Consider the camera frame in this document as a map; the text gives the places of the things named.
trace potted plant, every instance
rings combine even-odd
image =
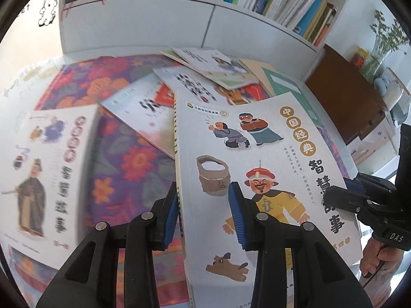
[[[370,25],[376,35],[374,47],[360,69],[360,73],[369,83],[373,83],[375,73],[391,52],[398,51],[402,45],[410,45],[408,37],[396,19],[391,26],[388,26],[385,24],[384,14],[381,11],[375,10],[374,16],[376,23]]]

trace brown cabinet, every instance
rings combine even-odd
[[[364,138],[385,117],[386,105],[360,72],[328,45],[306,81],[348,144]]]

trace children's book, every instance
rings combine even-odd
[[[155,69],[101,104],[165,154],[174,158],[173,91],[189,100],[240,105],[269,98],[260,84],[227,90],[188,67]]]
[[[59,269],[85,236],[85,195],[98,106],[32,111],[3,156],[2,239]]]
[[[219,106],[177,91],[175,153],[192,307],[251,303],[257,252],[237,241],[228,187],[284,223],[313,222],[348,265],[362,257],[353,214],[323,203],[330,186],[346,188],[316,126],[291,93],[259,103]],[[286,250],[287,294],[293,295]]]
[[[230,58],[217,50],[171,48],[171,52],[167,50],[163,54],[228,90],[258,83],[258,78],[238,59]]]

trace red hat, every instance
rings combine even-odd
[[[268,169],[264,168],[254,168],[248,173],[246,173],[248,180],[250,179],[269,179],[273,181],[275,179],[275,175]]]

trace vase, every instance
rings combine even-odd
[[[360,69],[360,73],[365,79],[372,84],[375,78],[375,73],[383,63],[384,59],[391,53],[392,48],[384,45],[380,36],[375,38],[374,47],[365,60],[364,65]]]

